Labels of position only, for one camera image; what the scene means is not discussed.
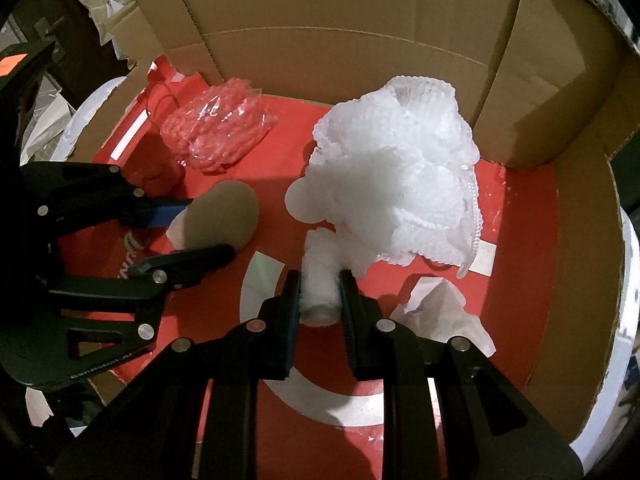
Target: rolled white cloth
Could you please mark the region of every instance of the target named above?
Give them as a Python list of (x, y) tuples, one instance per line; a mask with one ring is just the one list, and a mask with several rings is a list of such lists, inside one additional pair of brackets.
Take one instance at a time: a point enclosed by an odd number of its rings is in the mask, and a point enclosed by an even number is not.
[(318, 228), (306, 232), (302, 257), (300, 323), (329, 326), (340, 321), (339, 273), (345, 268), (334, 232)]

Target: cardboard flap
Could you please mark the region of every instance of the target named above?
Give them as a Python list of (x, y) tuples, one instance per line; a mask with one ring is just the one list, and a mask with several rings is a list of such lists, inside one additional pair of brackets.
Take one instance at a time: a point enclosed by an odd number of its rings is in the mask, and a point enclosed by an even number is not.
[(520, 0), (417, 0), (415, 39), (497, 69)]
[(137, 0), (110, 22), (110, 30), (130, 59), (166, 54), (184, 75), (199, 72), (209, 84), (223, 81), (184, 0)]
[(164, 53), (164, 46), (137, 2), (121, 9), (108, 25), (114, 41), (129, 59), (151, 64)]
[(606, 99), (627, 52), (586, 0), (520, 0), (474, 128), (482, 155), (515, 168), (552, 160)]
[(580, 135), (555, 167), (558, 263), (526, 395), (571, 441), (587, 421), (609, 362), (625, 247), (618, 194), (599, 139)]
[(82, 129), (74, 152), (67, 159), (69, 162), (91, 162), (94, 159), (98, 150), (111, 137), (124, 110), (146, 86), (146, 74), (150, 65), (150, 62), (139, 63), (111, 92), (91, 121)]
[(612, 92), (585, 132), (600, 138), (609, 158), (640, 129), (640, 59), (629, 52)]
[(473, 121), (489, 81), (487, 68), (470, 59), (348, 30), (268, 28), (210, 34), (206, 40), (223, 74), (250, 79), (268, 94), (321, 103), (360, 97), (409, 73), (452, 83), (460, 113)]

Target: cardboard wall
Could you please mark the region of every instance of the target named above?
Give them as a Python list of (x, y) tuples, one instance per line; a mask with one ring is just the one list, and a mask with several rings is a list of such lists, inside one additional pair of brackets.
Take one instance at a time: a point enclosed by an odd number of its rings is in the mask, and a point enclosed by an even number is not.
[[(491, 86), (518, 2), (184, 1), (225, 78), (246, 77), (267, 93), (335, 103), (379, 88), (394, 75), (432, 75), (458, 88), (461, 112), (471, 124)], [(136, 30), (125, 21), (115, 33), (131, 43)], [(170, 36), (167, 20), (152, 21), (158, 36)], [(444, 22), (448, 29), (441, 27)], [(457, 22), (473, 30), (473, 41), (465, 41)]]
[(609, 362), (624, 243), (618, 195), (600, 139), (584, 132), (554, 165), (558, 261), (545, 335), (526, 395), (571, 441), (586, 423)]

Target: clear plastic wrap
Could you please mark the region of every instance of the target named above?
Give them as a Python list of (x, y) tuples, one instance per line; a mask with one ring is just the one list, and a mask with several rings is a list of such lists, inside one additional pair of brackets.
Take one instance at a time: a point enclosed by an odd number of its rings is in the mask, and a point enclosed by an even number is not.
[(224, 173), (277, 123), (259, 90), (231, 78), (178, 108), (162, 124), (162, 140), (188, 166)]

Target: red surface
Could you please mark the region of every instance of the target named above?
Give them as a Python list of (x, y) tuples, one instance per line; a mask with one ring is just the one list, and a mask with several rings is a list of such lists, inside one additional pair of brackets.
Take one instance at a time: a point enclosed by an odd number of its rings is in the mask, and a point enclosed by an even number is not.
[[(190, 84), (201, 86), (197, 76), (192, 78)], [(160, 85), (154, 88), (156, 92), (166, 90)], [(183, 86), (182, 92), (188, 89)], [(288, 268), (300, 268), (305, 234), (314, 226), (302, 224), (287, 213), (284, 195), (287, 187), (303, 173), (314, 145), (311, 131), (327, 108), (285, 98), (267, 99), (279, 122), (253, 151), (222, 176), (203, 176), (187, 169), (183, 183), (173, 191), (174, 196), (182, 198), (197, 196), (224, 179), (249, 184), (260, 203), (260, 221), (253, 240), (231, 265), (207, 276), (200, 286), (169, 297), (156, 349), (121, 366), (118, 373), (124, 379), (134, 377), (178, 336), (200, 342), (223, 336), (238, 324), (240, 287), (255, 251), (284, 262)], [(139, 113), (139, 108), (137, 112), (130, 112), (96, 161), (108, 161), (126, 125), (131, 124), (130, 118)], [(149, 124), (145, 124), (140, 135), (147, 131), (153, 131)], [(119, 163), (127, 160), (134, 149), (130, 146)], [(482, 239), (497, 243), (490, 279), (469, 272), (458, 280), (456, 267), (435, 266), (416, 258), (408, 267), (376, 263), (359, 285), (364, 294), (377, 298), (384, 313), (389, 314), (398, 303), (407, 301), (421, 276), (445, 276), (465, 295), (466, 310), (478, 314), (492, 336), (497, 348), (492, 361), (516, 386), (522, 387), (532, 371), (542, 339), (554, 277), (555, 176), (551, 166), (516, 172), (484, 160), (476, 165), (476, 175), (484, 217)], [(104, 224), (94, 232), (87, 230), (67, 237), (62, 248), (69, 270), (117, 276), (127, 264), (122, 243), (124, 232), (126, 230), (114, 224)], [(150, 250), (166, 252), (171, 250), (171, 245), (160, 236)], [(309, 380), (337, 393), (367, 395), (382, 390), (378, 382), (356, 384), (351, 378), (339, 326), (301, 327), (296, 367)], [(258, 477), (261, 480), (380, 478), (382, 426), (335, 428), (321, 424), (295, 412), (263, 384), (258, 398)]]

